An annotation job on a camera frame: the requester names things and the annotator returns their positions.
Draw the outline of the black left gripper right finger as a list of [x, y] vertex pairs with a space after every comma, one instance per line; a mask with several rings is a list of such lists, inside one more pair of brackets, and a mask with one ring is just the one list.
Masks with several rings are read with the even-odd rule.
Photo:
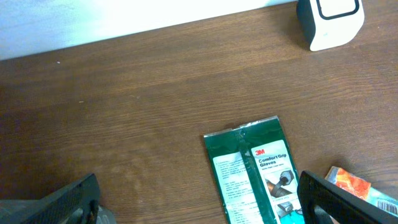
[[298, 199], [305, 223], [397, 223], [397, 217], [310, 171], [303, 171]]

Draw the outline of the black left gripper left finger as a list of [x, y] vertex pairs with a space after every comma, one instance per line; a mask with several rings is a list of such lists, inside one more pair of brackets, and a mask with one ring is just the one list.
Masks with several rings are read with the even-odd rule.
[[1, 200], [1, 224], [95, 224], [100, 187], [88, 174], [39, 200]]

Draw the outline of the green 3M wipes pack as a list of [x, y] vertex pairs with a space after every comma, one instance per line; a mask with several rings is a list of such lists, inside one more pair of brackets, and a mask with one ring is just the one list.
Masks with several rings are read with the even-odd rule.
[[277, 116], [203, 138], [229, 224], [304, 222], [299, 175]]

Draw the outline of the orange snack packet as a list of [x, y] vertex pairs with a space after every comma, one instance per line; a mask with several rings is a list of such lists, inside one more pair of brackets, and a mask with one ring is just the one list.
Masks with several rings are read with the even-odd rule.
[[327, 173], [325, 180], [335, 184], [337, 187], [361, 198], [368, 199], [371, 183], [356, 177], [354, 174], [340, 167], [332, 166]]

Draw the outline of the teal snack packet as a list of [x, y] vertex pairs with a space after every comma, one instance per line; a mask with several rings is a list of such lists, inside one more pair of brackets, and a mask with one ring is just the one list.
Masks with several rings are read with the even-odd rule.
[[374, 188], [370, 188], [366, 201], [375, 207], [397, 217], [398, 201]]

